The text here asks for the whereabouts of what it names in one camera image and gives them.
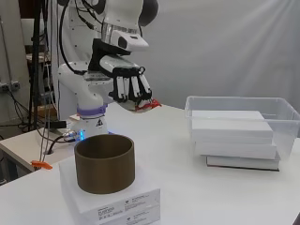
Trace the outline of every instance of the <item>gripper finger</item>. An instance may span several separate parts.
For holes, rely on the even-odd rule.
[[[130,86],[130,78],[124,78],[124,89],[125,89],[126,99],[128,99],[129,96],[129,86]]]
[[[116,78],[117,87],[118,87],[118,96],[121,99],[125,99],[125,90],[124,90],[124,80],[123,77]]]
[[[146,78],[143,74],[140,76],[140,79],[141,79],[141,82],[142,82],[145,92],[149,94],[151,92],[151,88],[150,88],[148,81],[146,80]]]
[[[134,97],[138,98],[141,95],[138,78],[137,77],[131,77],[131,82],[132,82]]]

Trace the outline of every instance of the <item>brown cylinder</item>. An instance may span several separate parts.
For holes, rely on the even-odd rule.
[[[77,182],[93,194],[111,194],[135,178],[134,143],[121,135],[105,134],[76,144]]]

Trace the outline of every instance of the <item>white paper stack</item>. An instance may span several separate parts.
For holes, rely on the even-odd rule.
[[[60,162],[59,170],[63,196],[76,225],[155,225],[160,221],[160,189],[141,167],[136,168],[130,187],[106,195],[79,188],[74,157]]]
[[[244,163],[245,168],[260,167],[264,160],[268,160],[266,164],[270,164],[270,160],[278,164],[277,147],[272,142],[273,130],[259,112],[193,111],[192,116],[195,152],[209,156],[208,164],[219,162],[243,167]]]

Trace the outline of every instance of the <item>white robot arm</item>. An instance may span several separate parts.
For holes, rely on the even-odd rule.
[[[64,10],[59,37],[65,64],[58,70],[58,79],[77,96],[81,121],[74,131],[79,139],[108,132],[104,119],[106,104],[90,90],[91,86],[113,82],[109,96],[134,111],[159,105],[152,99],[145,68],[125,58],[148,47],[141,36],[141,25],[149,24],[157,16],[157,0],[98,0],[93,4],[93,0],[61,0]],[[80,19],[94,32],[90,62],[69,63],[64,56],[61,38],[67,8],[72,21]],[[88,13],[89,19],[81,13]]]

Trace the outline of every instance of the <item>label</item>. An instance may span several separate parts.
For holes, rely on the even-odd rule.
[[[126,221],[122,224],[126,225],[144,225],[153,223],[160,220],[160,207],[159,205],[153,208],[145,209],[140,213],[131,214],[126,217]]]
[[[123,201],[102,206],[98,209],[84,213],[84,215],[99,224],[120,218],[125,213],[141,211],[141,209],[158,205],[160,202],[160,190],[134,196]]]
[[[99,127],[99,126],[102,126],[103,125],[103,123],[102,123],[102,120],[101,120],[101,118],[97,121],[97,125],[96,125],[96,127]]]

